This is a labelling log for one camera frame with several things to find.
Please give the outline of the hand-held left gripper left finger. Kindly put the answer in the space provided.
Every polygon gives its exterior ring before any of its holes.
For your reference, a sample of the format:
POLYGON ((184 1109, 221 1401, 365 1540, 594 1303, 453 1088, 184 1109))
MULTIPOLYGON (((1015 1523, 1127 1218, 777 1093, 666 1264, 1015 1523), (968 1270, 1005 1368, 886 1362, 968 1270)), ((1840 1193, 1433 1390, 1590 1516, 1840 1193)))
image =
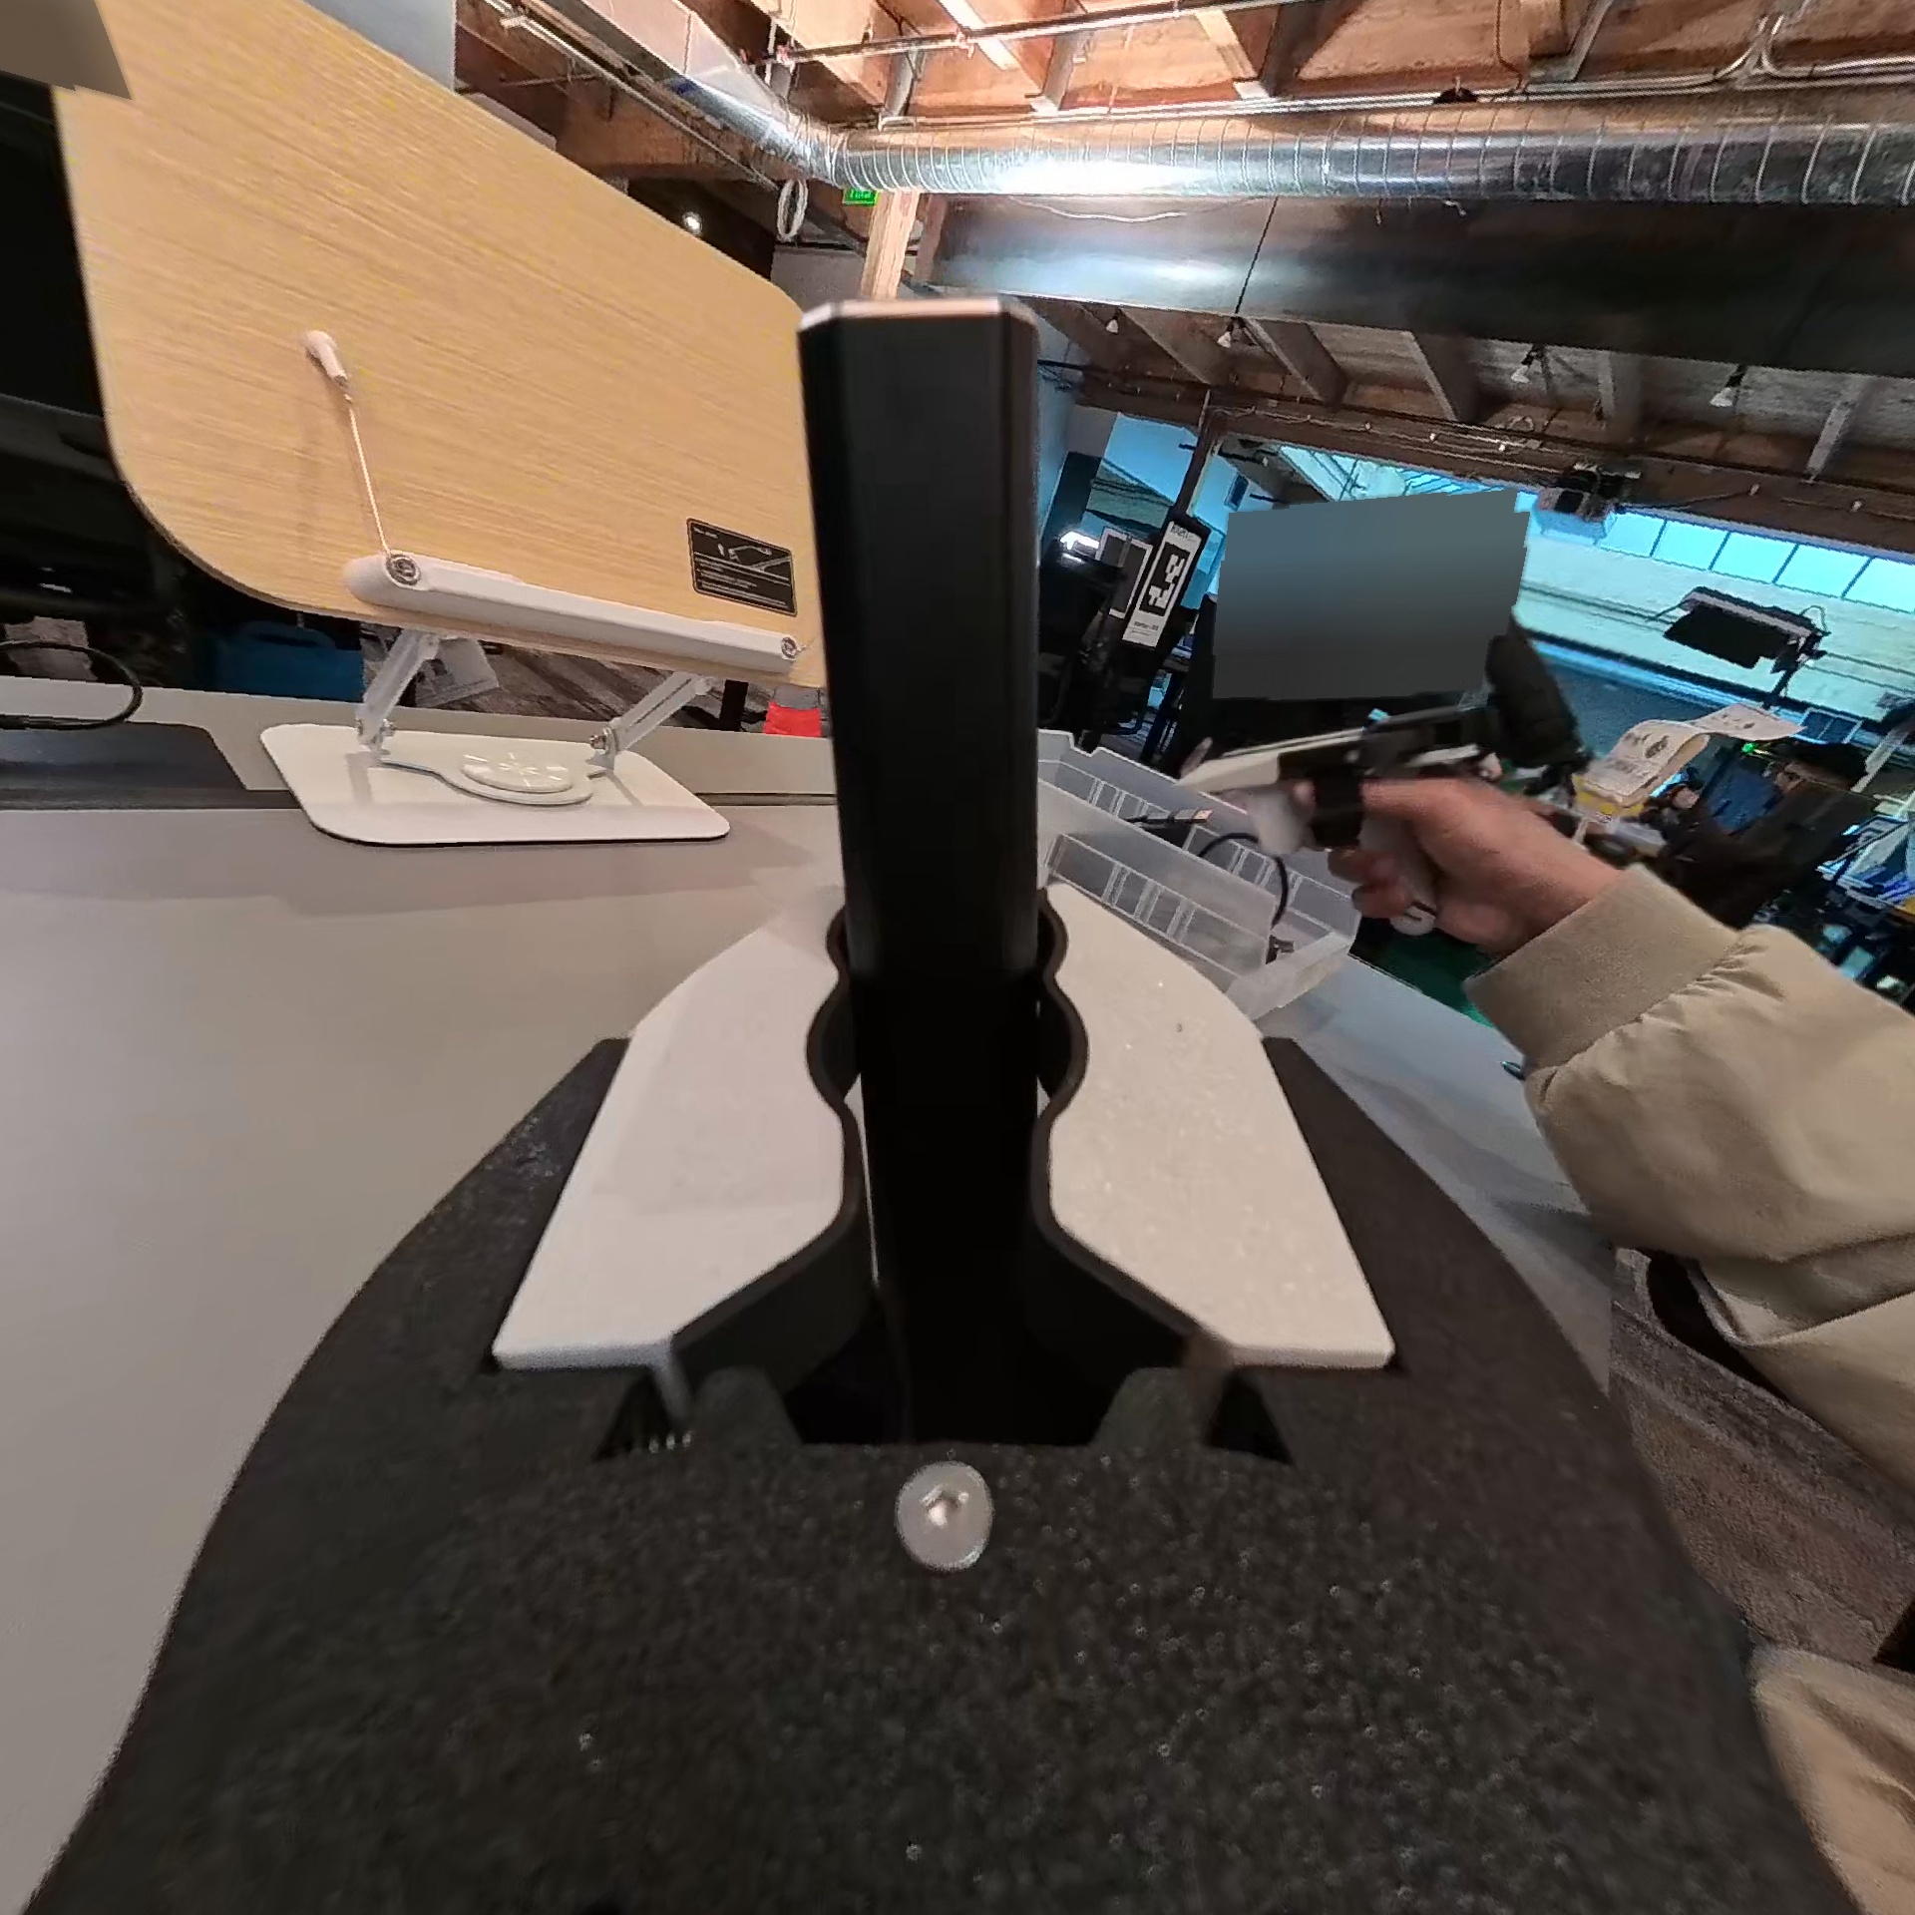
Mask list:
POLYGON ((841 985, 836 884, 709 957, 645 1013, 491 1341, 500 1370, 691 1370, 698 1341, 808 1251, 871 1300, 864 1152, 813 1047, 841 985))

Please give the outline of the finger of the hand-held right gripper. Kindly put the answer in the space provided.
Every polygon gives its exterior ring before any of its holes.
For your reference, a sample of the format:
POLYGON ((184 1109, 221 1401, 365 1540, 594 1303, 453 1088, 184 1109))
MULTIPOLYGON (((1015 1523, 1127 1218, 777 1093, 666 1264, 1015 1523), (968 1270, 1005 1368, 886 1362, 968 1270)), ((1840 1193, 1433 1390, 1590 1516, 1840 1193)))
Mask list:
POLYGON ((1378 740, 1345 730, 1205 758, 1184 768, 1181 786, 1240 810, 1270 855, 1331 852, 1360 843, 1362 783, 1378 767, 1378 740))

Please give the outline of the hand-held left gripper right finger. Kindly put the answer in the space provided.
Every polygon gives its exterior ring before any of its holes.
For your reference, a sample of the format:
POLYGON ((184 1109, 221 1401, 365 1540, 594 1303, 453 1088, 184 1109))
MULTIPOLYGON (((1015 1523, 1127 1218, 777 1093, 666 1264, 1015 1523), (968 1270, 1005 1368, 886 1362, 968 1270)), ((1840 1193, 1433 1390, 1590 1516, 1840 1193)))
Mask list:
POLYGON ((1250 1020, 1068 884, 1064 1066, 1038 1119, 1046 1216, 1235 1368, 1383 1370, 1398 1347, 1250 1020))

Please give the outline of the clear plastic bin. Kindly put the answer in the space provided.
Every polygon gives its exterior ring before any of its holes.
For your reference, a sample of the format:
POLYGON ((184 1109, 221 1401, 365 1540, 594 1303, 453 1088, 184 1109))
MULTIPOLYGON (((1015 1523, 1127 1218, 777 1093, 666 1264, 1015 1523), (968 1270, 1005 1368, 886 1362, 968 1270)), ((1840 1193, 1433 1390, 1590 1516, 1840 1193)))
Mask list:
POLYGON ((1264 852, 1232 805, 1067 732, 1037 732, 1037 858, 1043 880, 1127 920, 1253 1021, 1318 990, 1357 938, 1323 852, 1264 852))

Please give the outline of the black rectangular usb hub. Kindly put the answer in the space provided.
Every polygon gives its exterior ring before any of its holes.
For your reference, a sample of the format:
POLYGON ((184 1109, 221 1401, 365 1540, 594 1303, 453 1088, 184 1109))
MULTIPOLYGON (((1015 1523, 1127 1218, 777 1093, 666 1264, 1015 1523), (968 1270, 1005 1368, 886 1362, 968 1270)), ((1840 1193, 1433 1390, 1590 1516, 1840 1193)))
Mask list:
POLYGON ((1027 1416, 1037 1123, 1037 328, 1001 302, 798 330, 880 1296, 913 1442, 1027 1416))

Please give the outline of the person's right hand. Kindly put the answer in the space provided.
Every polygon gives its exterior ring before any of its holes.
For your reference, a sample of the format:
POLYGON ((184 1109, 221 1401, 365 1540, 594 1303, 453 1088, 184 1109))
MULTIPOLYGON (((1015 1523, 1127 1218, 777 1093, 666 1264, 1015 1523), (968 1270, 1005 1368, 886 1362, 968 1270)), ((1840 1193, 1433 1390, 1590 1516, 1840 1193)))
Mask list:
POLYGON ((1387 779, 1362 795, 1364 835, 1329 864, 1367 920, 1423 920, 1500 957, 1620 884, 1619 868, 1486 783, 1387 779))

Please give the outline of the black framed marker sign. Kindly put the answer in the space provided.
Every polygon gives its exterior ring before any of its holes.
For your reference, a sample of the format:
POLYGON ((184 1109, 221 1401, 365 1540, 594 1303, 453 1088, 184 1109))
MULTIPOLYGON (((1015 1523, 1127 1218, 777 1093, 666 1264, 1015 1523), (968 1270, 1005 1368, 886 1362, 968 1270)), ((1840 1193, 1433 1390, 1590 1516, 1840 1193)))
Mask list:
POLYGON ((1205 542, 1208 526, 1198 518, 1179 510, 1167 515, 1139 569, 1132 598, 1117 629, 1117 645, 1141 647, 1144 652, 1158 647, 1205 542))

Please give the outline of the black monitor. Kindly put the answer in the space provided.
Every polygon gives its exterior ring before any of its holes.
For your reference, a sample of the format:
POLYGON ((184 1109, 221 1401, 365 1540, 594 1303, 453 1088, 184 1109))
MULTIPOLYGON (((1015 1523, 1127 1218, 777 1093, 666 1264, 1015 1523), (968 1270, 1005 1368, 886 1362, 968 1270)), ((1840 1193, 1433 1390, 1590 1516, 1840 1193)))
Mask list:
POLYGON ((1696 588, 1675 607, 1663 642, 1741 670, 1790 672, 1823 652, 1826 631, 1814 616, 1696 588))

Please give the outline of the wooden book stand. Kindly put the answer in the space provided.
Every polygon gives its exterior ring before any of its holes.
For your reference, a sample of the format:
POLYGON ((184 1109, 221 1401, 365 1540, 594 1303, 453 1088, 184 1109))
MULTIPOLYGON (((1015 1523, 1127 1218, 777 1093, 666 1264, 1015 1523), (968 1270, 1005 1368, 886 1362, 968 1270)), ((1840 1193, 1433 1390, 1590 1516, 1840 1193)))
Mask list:
POLYGON ((54 93, 112 461, 206 574, 393 629, 262 751, 359 847, 706 843, 643 752, 823 683, 798 311, 308 4, 95 4, 54 93))

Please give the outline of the silver spiral air duct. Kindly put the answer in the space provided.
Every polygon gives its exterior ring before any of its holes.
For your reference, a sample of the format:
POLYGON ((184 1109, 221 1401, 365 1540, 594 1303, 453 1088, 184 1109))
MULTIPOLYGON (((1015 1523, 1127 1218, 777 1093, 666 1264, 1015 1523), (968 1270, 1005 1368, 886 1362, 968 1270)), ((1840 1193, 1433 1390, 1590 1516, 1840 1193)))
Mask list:
POLYGON ((833 126, 685 4, 490 4, 749 170, 845 194, 1008 202, 1431 202, 1910 211, 1910 60, 1518 85, 1466 101, 1346 93, 833 126))

